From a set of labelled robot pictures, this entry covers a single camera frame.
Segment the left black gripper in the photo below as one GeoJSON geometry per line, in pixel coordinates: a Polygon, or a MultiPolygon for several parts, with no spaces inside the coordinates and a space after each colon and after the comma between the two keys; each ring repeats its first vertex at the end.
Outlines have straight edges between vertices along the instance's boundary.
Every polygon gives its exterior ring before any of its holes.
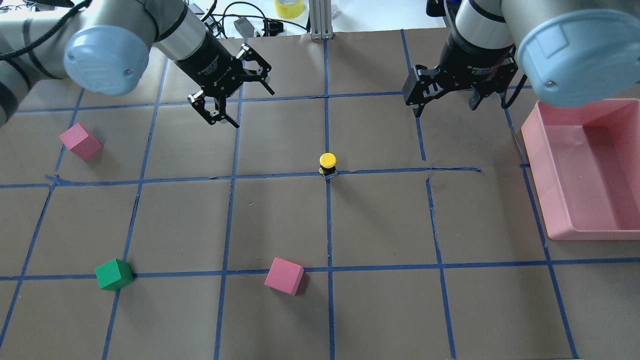
{"type": "Polygon", "coordinates": [[[174,62],[201,89],[188,95],[188,103],[208,125],[225,123],[239,129],[240,125],[227,113],[226,97],[235,93],[244,83],[259,83],[274,96],[268,78],[272,66],[248,43],[242,43],[237,57],[232,55],[212,35],[205,35],[195,52],[174,62]],[[257,69],[248,69],[243,62],[256,63],[257,69]],[[207,96],[213,97],[214,107],[208,109],[207,96]]]}

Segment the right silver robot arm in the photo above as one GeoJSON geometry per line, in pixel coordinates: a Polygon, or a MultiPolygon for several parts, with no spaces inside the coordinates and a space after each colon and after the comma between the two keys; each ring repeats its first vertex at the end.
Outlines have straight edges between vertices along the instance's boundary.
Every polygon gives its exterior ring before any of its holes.
{"type": "Polygon", "coordinates": [[[469,107],[505,95],[516,72],[538,100],[560,109],[618,95],[640,76],[637,0],[430,0],[450,28],[435,68],[416,64],[402,87],[416,117],[450,92],[469,107]]]}

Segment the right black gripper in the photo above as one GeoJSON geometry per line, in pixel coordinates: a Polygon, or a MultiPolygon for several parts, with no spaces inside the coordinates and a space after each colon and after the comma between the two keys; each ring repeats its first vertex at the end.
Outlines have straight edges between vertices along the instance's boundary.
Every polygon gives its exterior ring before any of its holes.
{"type": "Polygon", "coordinates": [[[457,30],[451,30],[438,68],[412,66],[402,87],[405,105],[419,118],[431,101],[439,100],[450,91],[473,88],[468,107],[475,111],[489,94],[503,93],[509,87],[517,71],[514,52],[514,44],[503,48],[479,47],[457,30]]]}

